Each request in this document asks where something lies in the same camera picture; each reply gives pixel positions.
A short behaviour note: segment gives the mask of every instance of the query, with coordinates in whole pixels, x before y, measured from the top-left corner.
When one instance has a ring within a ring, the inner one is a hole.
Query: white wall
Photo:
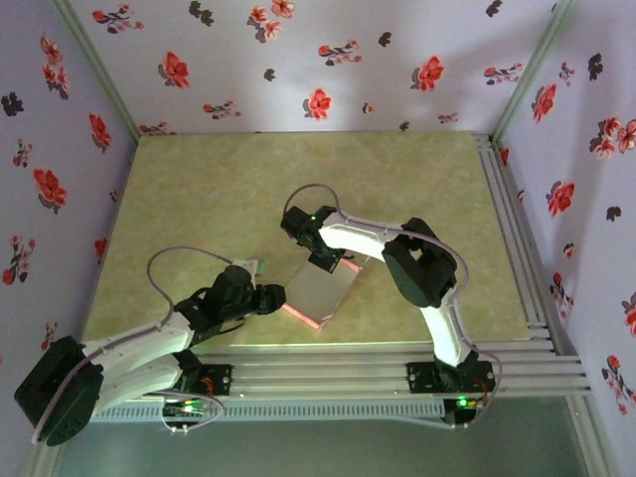
[[[519,190],[525,191],[546,287],[559,296],[558,273],[573,299],[573,306],[558,299],[556,306],[625,476],[636,473],[636,148],[621,153],[617,135],[628,132],[621,128],[630,121],[636,134],[635,17],[636,3],[629,0],[582,0],[503,141]],[[590,79],[589,61],[597,54],[602,73]],[[563,62],[575,70],[570,85],[559,77]],[[554,105],[537,123],[532,103],[551,84]],[[610,117],[620,127],[602,135],[611,154],[601,157],[590,152],[590,141],[598,137],[598,123]],[[557,181],[572,184],[573,195],[569,207],[563,197],[564,210],[553,217],[546,195]],[[620,208],[620,216],[611,220],[610,208]]]
[[[276,16],[271,0],[202,0],[199,10],[213,11],[210,26],[189,13],[189,1],[135,0],[134,13],[119,13],[113,0],[71,3],[139,126],[166,122],[166,131],[212,133],[398,130],[408,122],[411,130],[491,132],[518,71],[492,85],[484,75],[526,66],[555,0],[506,2],[492,17],[489,1],[305,0],[295,2],[291,18]],[[280,22],[274,41],[260,43],[246,24],[254,5],[263,7],[267,22]],[[391,42],[383,47],[385,32]],[[326,66],[319,48],[342,48],[349,40],[358,43],[347,50],[351,61]],[[158,73],[168,52],[187,65],[187,86],[179,79],[181,87],[167,86]],[[355,63],[355,56],[362,60]],[[411,89],[413,72],[433,56],[444,67],[434,90]],[[275,71],[272,81],[263,77],[268,69]],[[331,98],[321,120],[304,117],[303,101],[316,88]],[[227,100],[241,116],[214,120],[204,111]],[[363,112],[365,103],[373,113]],[[453,113],[457,122],[440,124],[439,115]]]
[[[58,46],[60,57],[44,53],[43,34]],[[77,337],[83,327],[99,272],[94,243],[109,236],[117,208],[110,192],[116,189],[121,194],[133,144],[47,2],[3,3],[0,44],[0,96],[14,91],[24,109],[11,116],[0,109],[0,475],[4,477],[16,474],[31,448],[33,433],[13,393],[51,340],[69,334]],[[67,90],[49,89],[45,66],[67,72]],[[92,138],[91,113],[101,117],[110,136],[108,141],[99,134],[102,145],[107,143],[103,152]],[[22,156],[20,139],[26,149]],[[53,174],[43,183],[48,184],[46,192],[36,181],[36,176],[46,177],[44,171]]]

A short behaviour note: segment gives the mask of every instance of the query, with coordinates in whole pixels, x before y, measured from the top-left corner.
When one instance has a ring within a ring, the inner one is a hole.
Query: marble-patterned surface
[[[262,256],[261,283],[286,285],[308,257],[279,227],[289,194],[323,182],[357,217],[427,221],[462,253],[471,281],[458,300],[476,341],[528,339],[479,156],[468,132],[278,133],[143,137],[123,194],[84,338],[123,332],[164,315],[145,276],[148,258],[179,244],[230,258]],[[327,192],[295,205],[331,205]],[[192,251],[167,253],[153,276],[175,299],[210,286],[224,265]],[[368,265],[331,322],[316,332],[285,311],[253,316],[219,344],[430,341],[419,311],[386,266]]]

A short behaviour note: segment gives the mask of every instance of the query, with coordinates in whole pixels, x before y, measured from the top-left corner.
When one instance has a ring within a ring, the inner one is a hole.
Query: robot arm
[[[153,325],[83,344],[71,336],[54,342],[14,394],[38,440],[64,443],[94,412],[144,394],[204,394],[197,389],[203,368],[189,348],[223,333],[229,321],[272,313],[285,302],[282,286],[255,284],[258,266],[258,260],[235,260],[212,287]]]
[[[454,258],[421,238],[390,232],[411,231],[437,239],[421,219],[410,219],[405,225],[365,222],[367,226],[345,220],[332,207],[321,207],[313,215],[292,207],[284,214],[281,227],[299,245],[311,250],[310,262],[330,273],[346,250],[386,263],[401,295],[423,315],[435,358],[452,368],[474,363],[475,353],[462,340],[459,317],[453,320],[451,313],[456,311],[448,306],[456,284]]]

